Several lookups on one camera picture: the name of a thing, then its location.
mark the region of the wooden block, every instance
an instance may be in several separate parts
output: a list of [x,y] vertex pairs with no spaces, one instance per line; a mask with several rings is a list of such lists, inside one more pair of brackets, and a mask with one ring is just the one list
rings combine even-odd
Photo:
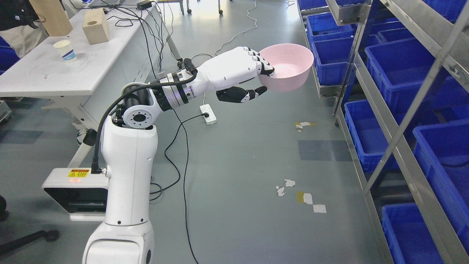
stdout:
[[51,37],[67,36],[72,24],[59,0],[30,0],[32,7]]
[[90,45],[109,41],[109,23],[102,8],[85,12],[83,31]]

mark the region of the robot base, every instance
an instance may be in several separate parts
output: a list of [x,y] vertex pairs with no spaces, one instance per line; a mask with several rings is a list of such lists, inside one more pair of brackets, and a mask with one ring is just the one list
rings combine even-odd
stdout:
[[83,264],[150,264],[154,252],[153,226],[114,226],[102,223],[91,235]]

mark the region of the warning label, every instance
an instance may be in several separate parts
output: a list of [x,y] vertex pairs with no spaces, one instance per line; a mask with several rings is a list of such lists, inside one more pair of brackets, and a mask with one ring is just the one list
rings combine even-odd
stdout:
[[69,177],[86,177],[90,173],[90,170],[72,170],[68,176]]

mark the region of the paper scrap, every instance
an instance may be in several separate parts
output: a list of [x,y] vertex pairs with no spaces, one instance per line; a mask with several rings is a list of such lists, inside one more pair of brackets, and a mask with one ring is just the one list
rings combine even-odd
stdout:
[[303,131],[304,126],[315,126],[316,123],[312,122],[295,122],[295,127],[298,132]]
[[294,180],[290,180],[290,179],[285,179],[285,187],[293,187],[295,186],[295,181]]
[[303,194],[303,201],[307,204],[313,204],[313,196],[311,194]]
[[296,192],[296,202],[304,203],[304,192]]
[[313,211],[315,213],[327,213],[327,211],[325,210],[325,205],[324,204],[313,204]]
[[285,193],[283,192],[284,190],[285,190],[285,187],[279,188],[277,190],[277,195],[278,196],[284,196],[285,195]]

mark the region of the person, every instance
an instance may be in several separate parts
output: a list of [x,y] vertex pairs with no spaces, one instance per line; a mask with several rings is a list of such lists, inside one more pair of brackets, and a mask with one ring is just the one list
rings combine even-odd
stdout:
[[[48,37],[47,31],[40,22],[43,18],[37,16],[35,13],[33,13],[32,17],[38,18],[39,20],[30,22],[37,28],[29,26],[25,21],[17,21],[14,19],[14,16],[11,15],[15,14],[15,9],[20,7],[22,2],[24,2],[25,5],[23,7],[34,12],[28,0],[0,1],[0,37],[15,50],[19,58],[23,58]],[[83,3],[81,0],[63,0],[61,2],[69,19],[80,11],[79,8],[86,7],[86,3]]]

